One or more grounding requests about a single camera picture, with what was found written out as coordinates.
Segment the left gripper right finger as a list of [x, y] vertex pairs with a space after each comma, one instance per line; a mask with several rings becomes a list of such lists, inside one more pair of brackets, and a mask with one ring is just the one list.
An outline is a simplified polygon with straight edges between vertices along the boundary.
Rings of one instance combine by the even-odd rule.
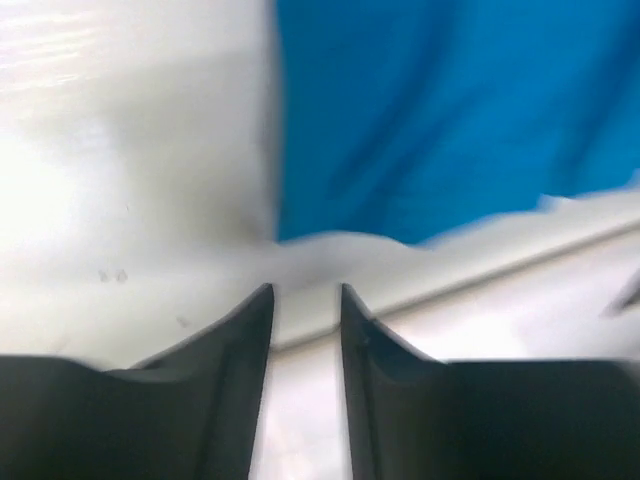
[[340, 287], [340, 343], [352, 477], [448, 479], [450, 380]]

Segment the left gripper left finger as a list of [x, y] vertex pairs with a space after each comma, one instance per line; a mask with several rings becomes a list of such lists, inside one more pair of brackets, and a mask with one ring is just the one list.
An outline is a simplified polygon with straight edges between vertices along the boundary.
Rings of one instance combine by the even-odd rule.
[[107, 479], [245, 479], [275, 306], [259, 287], [225, 318], [134, 368], [109, 370]]

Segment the blue t shirt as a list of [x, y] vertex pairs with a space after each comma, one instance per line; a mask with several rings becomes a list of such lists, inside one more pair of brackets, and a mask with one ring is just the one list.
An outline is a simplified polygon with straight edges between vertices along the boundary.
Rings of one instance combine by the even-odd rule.
[[279, 1], [279, 241], [406, 245], [639, 168], [635, 1]]

